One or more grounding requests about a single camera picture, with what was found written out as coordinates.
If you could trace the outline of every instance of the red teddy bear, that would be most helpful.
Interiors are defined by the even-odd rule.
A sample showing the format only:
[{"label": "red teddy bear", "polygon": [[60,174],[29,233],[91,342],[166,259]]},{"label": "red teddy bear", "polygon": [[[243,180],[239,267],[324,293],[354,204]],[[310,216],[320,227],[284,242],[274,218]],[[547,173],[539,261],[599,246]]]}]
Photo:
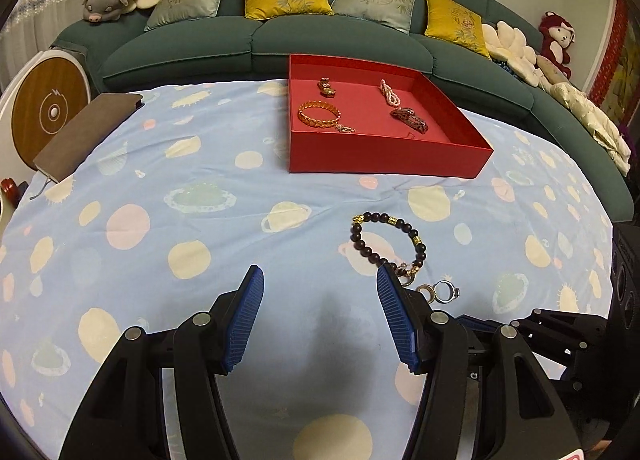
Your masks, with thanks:
[{"label": "red teddy bear", "polygon": [[544,36],[540,54],[554,63],[567,79],[571,79],[571,69],[564,65],[571,61],[566,49],[575,41],[572,25],[553,11],[547,11],[538,30]]}]

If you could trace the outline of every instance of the red and white sticker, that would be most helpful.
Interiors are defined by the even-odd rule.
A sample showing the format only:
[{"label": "red and white sticker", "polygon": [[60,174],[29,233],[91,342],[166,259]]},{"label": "red and white sticker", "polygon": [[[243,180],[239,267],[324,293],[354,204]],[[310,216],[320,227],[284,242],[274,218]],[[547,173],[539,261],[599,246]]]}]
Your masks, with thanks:
[{"label": "red and white sticker", "polygon": [[584,460],[584,453],[582,449],[577,449],[573,453],[569,453],[567,456],[563,456],[559,460]]}]

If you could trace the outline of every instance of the silver ring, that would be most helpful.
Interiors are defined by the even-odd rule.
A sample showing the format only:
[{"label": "silver ring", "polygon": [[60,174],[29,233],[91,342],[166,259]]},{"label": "silver ring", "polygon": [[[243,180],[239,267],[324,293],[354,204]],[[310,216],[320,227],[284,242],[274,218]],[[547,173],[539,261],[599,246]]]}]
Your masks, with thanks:
[{"label": "silver ring", "polygon": [[427,283],[421,285],[420,287],[418,287],[416,289],[416,291],[418,293],[421,293],[421,291],[427,291],[429,293],[429,297],[427,298],[427,303],[431,304],[435,301],[436,299],[436,291],[434,290],[434,288],[431,285],[428,285]]},{"label": "silver ring", "polygon": [[[449,287],[449,292],[450,292],[450,296],[449,299],[440,299],[438,297],[438,294],[436,293],[436,287],[441,284],[444,283],[445,285],[447,285]],[[458,299],[460,297],[460,289],[457,288],[453,283],[451,283],[449,280],[440,280],[437,281],[434,285],[433,285],[433,294],[435,297],[435,300],[438,303],[451,303],[454,299]]]}]

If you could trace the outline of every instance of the round wooden panel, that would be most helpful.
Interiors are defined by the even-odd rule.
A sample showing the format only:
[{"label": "round wooden panel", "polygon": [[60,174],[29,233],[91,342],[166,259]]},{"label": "round wooden panel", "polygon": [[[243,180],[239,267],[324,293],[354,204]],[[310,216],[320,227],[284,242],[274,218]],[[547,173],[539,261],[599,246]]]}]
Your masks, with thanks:
[{"label": "round wooden panel", "polygon": [[27,166],[88,103],[82,71],[65,58],[38,63],[15,96],[11,119],[15,149]]}]

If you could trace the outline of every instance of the black speaker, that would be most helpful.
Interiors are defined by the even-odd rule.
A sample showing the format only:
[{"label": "black speaker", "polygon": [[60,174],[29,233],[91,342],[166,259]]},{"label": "black speaker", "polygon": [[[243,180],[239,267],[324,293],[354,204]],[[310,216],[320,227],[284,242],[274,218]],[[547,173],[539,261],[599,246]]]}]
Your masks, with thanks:
[{"label": "black speaker", "polygon": [[640,393],[640,228],[614,224],[611,260],[613,294],[607,321],[608,399],[617,432]]}]

